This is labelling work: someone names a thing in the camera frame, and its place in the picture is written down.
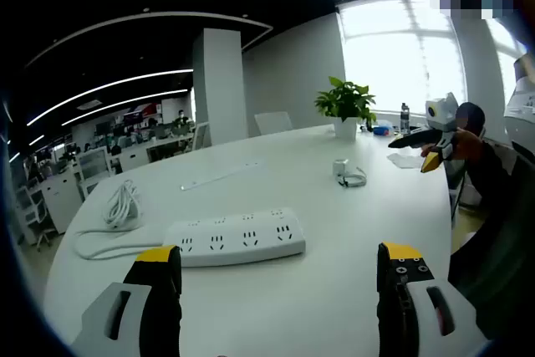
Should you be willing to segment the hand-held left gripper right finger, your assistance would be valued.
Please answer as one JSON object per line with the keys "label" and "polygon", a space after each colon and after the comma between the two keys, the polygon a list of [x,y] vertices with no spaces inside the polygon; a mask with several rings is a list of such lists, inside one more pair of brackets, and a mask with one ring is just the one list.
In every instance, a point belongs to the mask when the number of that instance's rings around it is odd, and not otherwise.
{"label": "hand-held left gripper right finger", "polygon": [[475,308],[411,246],[378,246],[377,292],[380,356],[478,356],[489,344]]}

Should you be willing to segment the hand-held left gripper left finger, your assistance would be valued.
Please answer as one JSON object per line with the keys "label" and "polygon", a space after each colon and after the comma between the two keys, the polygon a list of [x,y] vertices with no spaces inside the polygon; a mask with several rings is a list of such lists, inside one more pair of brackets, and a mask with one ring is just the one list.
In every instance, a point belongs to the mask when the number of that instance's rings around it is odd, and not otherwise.
{"label": "hand-held left gripper left finger", "polygon": [[121,283],[110,284],[83,312],[71,345],[77,356],[178,356],[181,251],[142,252]]}

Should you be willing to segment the person's right hand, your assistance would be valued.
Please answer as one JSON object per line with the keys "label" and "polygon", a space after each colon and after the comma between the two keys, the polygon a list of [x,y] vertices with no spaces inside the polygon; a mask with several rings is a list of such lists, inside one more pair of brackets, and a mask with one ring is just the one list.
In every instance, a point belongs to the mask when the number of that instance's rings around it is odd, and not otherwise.
{"label": "person's right hand", "polygon": [[478,162],[482,156],[483,141],[470,131],[457,129],[453,136],[455,149],[447,160]]}

